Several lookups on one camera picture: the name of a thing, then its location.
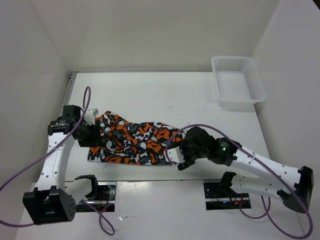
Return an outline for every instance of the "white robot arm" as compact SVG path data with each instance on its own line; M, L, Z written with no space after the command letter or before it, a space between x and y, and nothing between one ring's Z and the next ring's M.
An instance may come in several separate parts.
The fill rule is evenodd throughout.
M270 171L255 160L258 158L282 178L291 189L295 190L294 192L302 203L309 209L314 186L311 168L286 166L258 155L245 146L241 147L252 157L238 150L226 138L214 139L202 128L193 127L186 133L185 140L180 146L169 149L168 153L171 161L178 164L180 171L195 164L197 159L208 158L215 164L226 165L254 174L257 178L225 172L220 180L220 188L225 192L249 193L277 199L282 201L287 208L298 213L305 213L291 192Z
M94 175L78 176L66 190L68 159L75 140L81 147L103 147L100 125L95 122L96 109L88 109L84 121L62 145L57 146L74 128L81 117L79 106L63 107L62 116L48 126L48 152L40 177L32 192L25 192L22 202L36 225L71 222L76 205L84 198L94 199L98 181Z

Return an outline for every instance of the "purple cable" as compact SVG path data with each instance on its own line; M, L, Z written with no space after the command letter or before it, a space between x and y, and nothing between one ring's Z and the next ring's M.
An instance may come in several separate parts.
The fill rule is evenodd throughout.
M104 210L109 207L110 205L112 204L108 204L107 206L105 206L101 211L97 210L94 206L92 206L91 204L85 202L85 201L80 201L80 203L88 206L89 208L91 208L93 211L95 211L97 214L99 214L99 224L100 224L100 227L102 229L102 231L104 231L106 234L110 235L110 236L113 236L115 235L116 231L115 231L115 228L114 226L112 226L111 222L108 221L108 219L106 219L106 217L103 215L103 212ZM101 221L101 218L111 227L112 229L112 233L108 232L107 230L105 230L104 226L102 226L102 221Z
M52 149L51 151L47 152L46 155L40 157L38 160L32 162L31 164L29 164L28 166L26 166L25 168L21 169L20 171L18 171L15 175L13 175L12 177L10 177L7 181L5 181L1 186L0 186L0 192L5 188L5 186L7 186L12 180L14 180L16 177L18 177L20 174L22 174L23 172L25 172L26 170L28 170L29 168L33 167L34 165L36 165L37 163L45 160L49 155L51 155L56 149L58 149L62 144L64 144L64 142L76 131L76 129L80 126L80 124L82 123L82 121L84 120L85 117L85 113L87 112L87 109L89 107L89 103L90 103L90 98L91 98L91 88L89 86L87 86L85 88L84 91L84 96L83 96L83 103L85 102L86 96L87 96L87 92L88 92L88 100L86 103L86 106L83 110L83 114L81 115L79 121L76 123L76 125L74 126L74 128L65 136L64 139L62 139L61 142L59 142L54 149ZM5 225L7 227L11 227L11 228L25 228L25 227L30 227L33 226L34 223L29 223L29 224L12 224L12 223L8 223L5 221L2 221L0 219L0 224Z
M209 126L209 125L205 125L205 124L191 124L191 125L188 125L188 126L185 126L181 129L179 129L172 137L170 137L167 145L165 146L165 150L164 150L164 154L165 154L165 157L168 159L169 163L171 164L174 164L170 158L169 158L169 155L168 155L168 149L169 149L169 146L173 140L173 138L181 133L183 130L185 129L189 129L189 128L192 128L192 127L203 127L203 128L208 128L208 129L211 129L211 130L214 130L216 131L217 133L221 134L223 137L225 137L226 139L228 139L237 149L239 149L241 152L243 152L244 154L246 154L247 156L249 156L250 158L252 158L253 156L247 152L246 150L242 149L241 146L239 146L237 143L235 143L231 138L229 138L227 135L225 135L222 131L220 131L219 129L213 127L213 126ZM306 239L308 238L313 229L314 229L314 224L313 224L313 221L312 221L312 218L311 218L311 215L308 211L308 209L306 208L306 206L303 204L303 202L300 200L300 198L297 196L297 194L295 193L295 191L284 181L282 180L281 177L278 176L278 174L276 174L270 167L268 167L265 163L263 163L261 160L259 160L258 158L254 158L254 160L256 160L259 164L261 164L265 169L267 169L272 175L274 175L290 192L291 194L293 195L293 197L296 199L296 201L300 204L300 206L302 207L303 211L305 212L307 218L308 218L308 221L309 221L309 231L303 235L303 236L293 236L293 235L290 235L289 233L283 231L271 218L271 216L269 215L269 212L267 211L266 207L264 208L266 210L266 214L268 216L268 218L270 219L271 223L281 232L283 233L284 235L290 237L290 238L293 238L293 239Z
M245 202L248 202L248 200L244 200L240 203L239 205L239 210L240 212L245 215L247 218L250 218L250 219L262 219L263 217L265 217L267 215L267 213L270 211L270 207L271 207L271 200L270 200L270 197L268 197L268 208L264 209L265 210L265 213L262 214L261 216L250 216L248 214L246 214L243 210L242 210L242 205L245 203Z

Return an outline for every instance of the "purple wire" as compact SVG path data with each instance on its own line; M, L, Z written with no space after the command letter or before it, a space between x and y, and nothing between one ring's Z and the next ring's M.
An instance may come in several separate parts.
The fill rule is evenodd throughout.
M59 142L54 149L52 149L51 151L48 151L46 153L46 155L40 157L38 160L35 160L34 162L32 162L31 164L29 164L28 166L26 166L25 168L21 169L20 171L18 171L15 175L13 175L12 177L10 177L7 181L5 181L1 186L0 186L0 192L5 188L5 186L7 186L12 180L14 180L16 177L18 177L20 174L22 174L23 172L25 172L26 170L28 170L29 168L33 167L34 165L36 165L37 163L45 160L48 156L50 156L55 150L57 150L62 144L64 144L64 142L76 131L76 129L80 126L80 124L82 123L82 121L84 120L85 117L85 113L87 112L87 109L89 107L89 103L90 103L90 99L91 99L91 88L89 86L87 86L85 88L84 91L84 96L83 96L83 103L86 100L86 96L87 96L87 92L88 92L88 100L86 103L86 106L83 110L83 114L81 115L79 121L76 123L76 125L74 126L74 128L65 136L64 139L62 139L61 142ZM33 226L34 223L29 223L29 224L12 224L12 223L8 223L5 221L2 221L0 219L0 224L5 225L7 227L11 227L11 228L25 228L25 227L30 227Z
M164 150L164 154L165 154L165 157L168 159L169 163L171 164L174 164L170 158L169 158L169 155L168 155L168 149L169 149L169 146L173 140L173 138L181 133L183 130L185 129L189 129L189 128L192 128L192 127L203 127L203 128L208 128L208 129L211 129L211 130L214 130L216 131L217 133L221 134L223 137L225 137L226 139L228 139L237 149L239 149L241 152L243 152L244 154L246 154L247 156L249 156L250 158L252 158L252 154L250 154L249 152L247 152L246 150L242 149L242 147L240 145L238 145L237 143L235 143L231 138L229 138L227 135L225 135L222 131L220 131L219 129L213 127L213 126L209 126L209 125L206 125L206 124L191 124L191 125L188 125L188 126L185 126L181 129L179 129L174 135L172 135L167 143L167 145L165 146L165 150ZM271 216L269 215L269 212L267 212L266 210L266 207L264 208L266 210L266 214L268 216L268 218L270 219L271 223L281 232L283 233L284 235L290 237L290 238L293 238L293 239L306 239L308 238L313 229L314 229L314 224L313 224L313 221L312 221L312 218L311 218L311 215L308 211L308 209L306 208L306 206L303 204L303 202L300 200L300 198L297 196L297 194L295 193L295 191L281 178L278 176L278 174L276 174L270 167L268 167L265 163L263 163L261 160L259 160L258 158L254 158L255 161L257 161L260 165L262 165L265 169L267 169L272 175L274 175L290 192L291 194L293 195L293 197L296 199L296 201L300 204L300 206L302 207L303 211L305 212L307 218L308 218L308 221L309 221L309 230L308 232L303 235L303 236L293 236L293 235L290 235L289 233L283 231L271 218Z
M89 208L91 208L93 211L95 211L97 214L99 214L99 224L100 227L102 229L102 231L104 231L106 234L113 236L115 235L116 231L114 226L112 226L111 222L108 221L108 219L106 219L106 217L103 215L104 210L106 210L107 207L109 207L112 204L108 204L107 206L105 206L101 211L97 210L94 206L92 206L91 204L85 202L85 201L80 201L80 203L88 206ZM112 229L112 233L108 232L107 230L105 230L104 226L102 226L102 221L101 218L111 227Z
M271 207L271 200L270 200L270 197L268 197L268 208L267 209L264 209L265 210L265 213L262 214L261 216L250 216L248 214L246 214L243 210L242 210L242 205L244 203L248 202L248 200L244 200L240 203L239 205L239 210L240 212L245 215L247 218L250 218L250 219L262 219L263 217L265 217L267 215L267 213L270 211L270 207Z

